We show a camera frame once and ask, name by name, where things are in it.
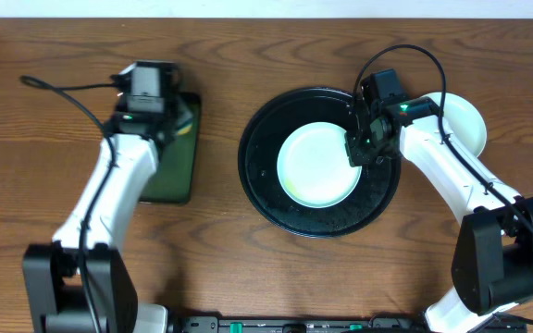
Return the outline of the green and yellow sponge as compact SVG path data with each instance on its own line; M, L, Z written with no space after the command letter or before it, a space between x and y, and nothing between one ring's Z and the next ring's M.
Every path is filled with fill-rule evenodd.
M175 123L174 134L185 135L191 128L193 123L193 113L186 103L178 106L177 120Z

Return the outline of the mint green plate with stain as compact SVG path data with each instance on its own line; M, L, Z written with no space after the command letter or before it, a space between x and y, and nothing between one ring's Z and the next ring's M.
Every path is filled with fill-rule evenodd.
M328 208L356 188L362 168L352 166L345 148L346 130L329 122L296 129L281 145L277 175L285 193L308 208Z

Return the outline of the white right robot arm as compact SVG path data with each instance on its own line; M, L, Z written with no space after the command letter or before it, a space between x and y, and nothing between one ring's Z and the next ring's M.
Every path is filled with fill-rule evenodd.
M432 332L478 332L491 321L523 323L510 309L533 299L533 197L525 198L478 159L484 121L466 99L429 93L360 98L349 133L352 165L404 158L430 181L460 231L452 288L424 313Z

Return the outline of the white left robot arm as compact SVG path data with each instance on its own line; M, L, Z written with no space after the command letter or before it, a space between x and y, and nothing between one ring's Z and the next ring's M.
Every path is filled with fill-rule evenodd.
M138 202L190 200L201 98L183 92L190 130L157 154L137 135L105 142L72 213L48 244L31 244L22 271L36 332L174 332L180 321L158 304L140 302L121 257Z

